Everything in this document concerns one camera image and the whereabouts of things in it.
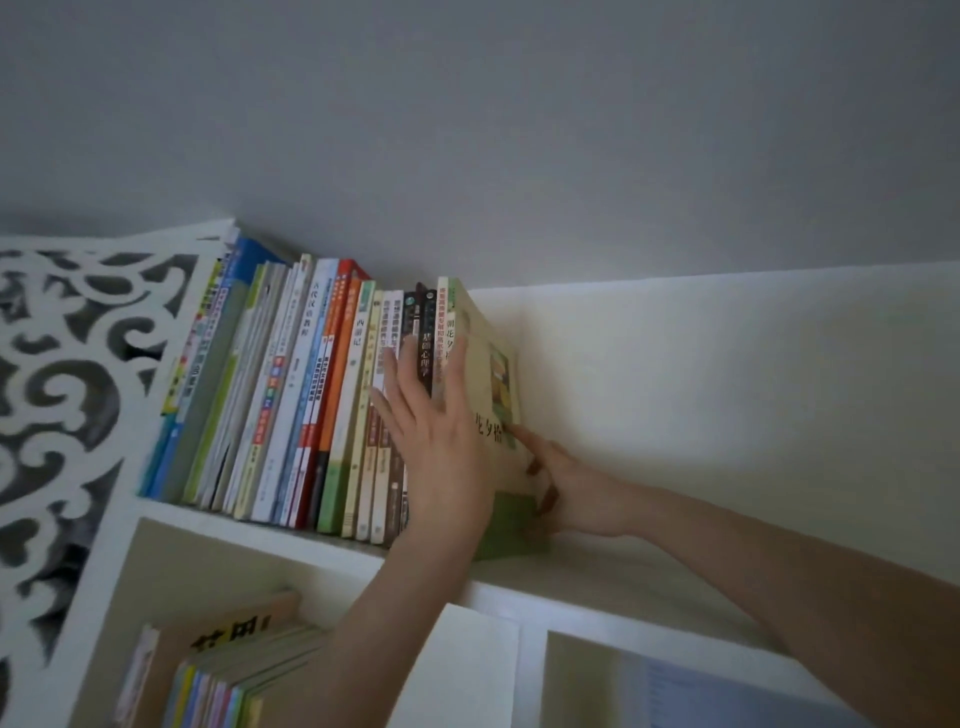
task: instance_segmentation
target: brown book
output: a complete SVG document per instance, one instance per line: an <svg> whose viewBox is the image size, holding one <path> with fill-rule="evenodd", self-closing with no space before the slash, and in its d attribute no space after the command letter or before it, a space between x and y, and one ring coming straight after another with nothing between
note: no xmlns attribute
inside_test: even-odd
<svg viewBox="0 0 960 728"><path fill-rule="evenodd" d="M147 624L133 653L113 715L115 726L158 728L178 665L190 655L289 622L300 595L283 591L236 609Z"/></svg>

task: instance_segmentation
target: white scroll pattern panel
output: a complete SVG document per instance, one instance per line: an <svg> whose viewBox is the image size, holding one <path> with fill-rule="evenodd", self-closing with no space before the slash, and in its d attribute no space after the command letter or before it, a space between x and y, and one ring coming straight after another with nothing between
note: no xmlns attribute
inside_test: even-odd
<svg viewBox="0 0 960 728"><path fill-rule="evenodd" d="M0 251L0 725L49 663L131 434L146 435L197 260Z"/></svg>

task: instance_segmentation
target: blue book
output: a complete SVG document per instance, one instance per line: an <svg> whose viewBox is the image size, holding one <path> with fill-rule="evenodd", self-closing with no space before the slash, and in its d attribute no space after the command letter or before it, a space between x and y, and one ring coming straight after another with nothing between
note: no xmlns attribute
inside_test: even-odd
<svg viewBox="0 0 960 728"><path fill-rule="evenodd" d="M148 492L151 498L180 502L256 267L267 262L283 261L255 240L247 237L237 240L213 301L197 355L187 373L180 407Z"/></svg>
<svg viewBox="0 0 960 728"><path fill-rule="evenodd" d="M320 312L317 314L317 330L313 335L313 342L310 345L310 356L307 358L307 375L303 379L303 386L300 389L300 401L297 402L297 414L294 415L294 427L291 430L290 442L287 443L287 451L283 457L283 469L280 471L280 484L276 491L274 500L274 510L270 516L270 522L278 525L283 516L283 502L287 497L287 487L290 479L290 473L294 467L294 458L297 455L297 446L300 443L300 423L303 422L303 414L306 412L306 403L310 395L310 373L313 371L314 362L320 355L320 345L324 338L324 323L326 322L326 312L330 305L330 293L333 290L333 281L337 277L337 258L330 259L327 268L327 279L324 285L324 297L320 303Z"/></svg>

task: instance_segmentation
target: white wall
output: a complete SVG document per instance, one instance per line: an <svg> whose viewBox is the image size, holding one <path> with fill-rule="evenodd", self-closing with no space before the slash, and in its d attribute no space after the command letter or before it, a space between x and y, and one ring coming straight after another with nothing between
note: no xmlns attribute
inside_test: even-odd
<svg viewBox="0 0 960 728"><path fill-rule="evenodd" d="M960 264L474 297L590 462L960 583Z"/></svg>

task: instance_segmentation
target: ceiling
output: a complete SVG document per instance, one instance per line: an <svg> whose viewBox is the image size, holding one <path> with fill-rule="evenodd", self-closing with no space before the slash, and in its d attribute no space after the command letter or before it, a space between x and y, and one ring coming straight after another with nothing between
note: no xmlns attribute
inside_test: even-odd
<svg viewBox="0 0 960 728"><path fill-rule="evenodd" d="M0 4L0 230L468 285L960 258L960 6Z"/></svg>

